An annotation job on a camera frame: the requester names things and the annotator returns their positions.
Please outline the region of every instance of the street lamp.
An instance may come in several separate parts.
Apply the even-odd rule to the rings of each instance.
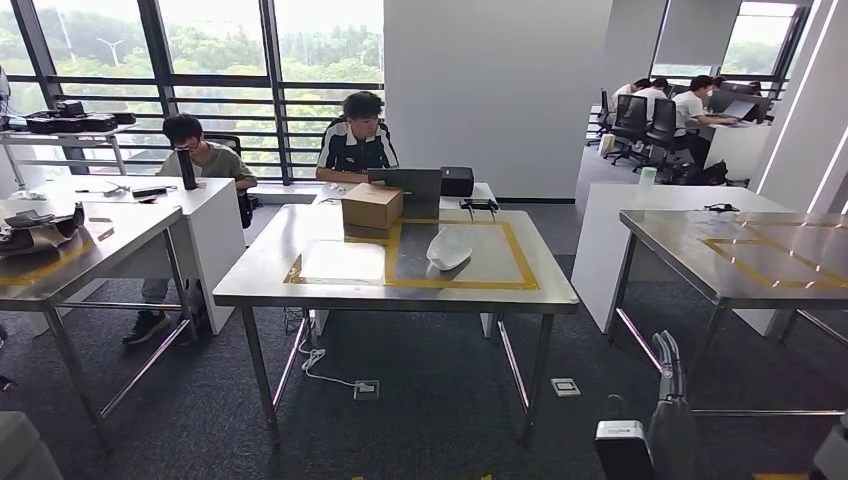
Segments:
[[[115,66],[116,66],[116,67],[120,67],[120,66],[121,66],[121,63],[120,63],[120,62],[118,62],[118,53],[117,53],[117,51],[115,50],[115,48],[116,48],[119,44],[124,43],[124,41],[123,41],[123,40],[118,40],[117,42],[112,43],[112,42],[107,42],[106,40],[103,40],[102,38],[99,38],[99,37],[97,38],[97,40],[99,40],[99,41],[101,41],[101,42],[105,43],[107,46],[109,46],[109,49],[110,49],[110,50],[112,50],[112,60],[115,62]]]

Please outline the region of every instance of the white wall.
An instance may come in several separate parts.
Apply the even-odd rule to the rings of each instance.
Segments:
[[[848,1],[822,0],[799,50],[751,189],[794,210],[826,212],[848,175]]]
[[[657,63],[721,65],[741,0],[672,0]]]
[[[403,166],[499,197],[574,198],[612,0],[388,0],[386,121]]]
[[[666,0],[613,0],[601,81],[610,94],[625,83],[648,76],[665,3]]]

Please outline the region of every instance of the jeans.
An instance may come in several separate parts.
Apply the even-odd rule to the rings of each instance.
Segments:
[[[141,298],[144,303],[165,303],[165,296],[168,294],[168,284],[170,282],[171,280],[167,278],[144,279],[144,284],[141,287]],[[203,298],[203,289],[200,288],[199,280],[189,281],[186,297],[192,313],[197,313],[206,306],[206,300]]]

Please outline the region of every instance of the cardboard box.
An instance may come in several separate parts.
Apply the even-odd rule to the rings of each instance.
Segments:
[[[388,230],[403,213],[403,190],[360,183],[342,197],[345,225]]]

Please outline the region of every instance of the man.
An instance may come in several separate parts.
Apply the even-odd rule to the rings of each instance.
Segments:
[[[668,97],[665,96],[666,88],[668,88],[668,80],[666,80],[665,77],[657,77],[653,82],[651,82],[650,88],[639,90],[633,94],[636,97],[645,97],[648,99],[648,109],[646,112],[648,123],[654,119],[654,102],[658,98],[668,100]]]
[[[633,95],[634,93],[644,90],[651,86],[651,81],[647,78],[640,78],[633,83],[622,85],[621,88],[615,91],[610,98],[610,123],[615,122],[615,112],[618,110],[619,95]]]
[[[695,121],[698,126],[733,125],[735,118],[708,117],[704,113],[704,99],[713,87],[713,79],[707,75],[698,75],[689,83],[689,90],[674,97],[677,110],[677,130],[674,132],[674,143],[678,150],[688,149],[692,160],[701,169],[707,161],[710,151],[709,140],[701,137],[697,131],[686,130],[686,123]]]
[[[367,183],[369,168],[397,168],[389,129],[379,120],[383,100],[371,92],[357,92],[345,99],[342,110],[324,132],[315,177]]]
[[[204,140],[203,127],[193,116],[180,114],[169,117],[162,124],[162,131],[174,147],[188,150],[196,176],[235,179],[236,190],[239,194],[256,186],[256,177],[242,162],[238,154],[229,147]],[[179,158],[176,152],[172,152],[168,156],[157,175],[181,176]],[[141,293],[144,303],[164,303],[165,295],[168,293],[168,282],[169,280],[166,278],[146,279]],[[199,298],[190,303],[202,302],[201,295],[196,295],[196,297]],[[138,312],[135,327],[124,337],[124,344],[135,345],[146,342],[153,334],[168,326],[169,323],[170,320],[165,312],[142,310]],[[193,340],[194,338],[191,338],[187,331],[183,330],[177,339],[177,343],[187,344]]]

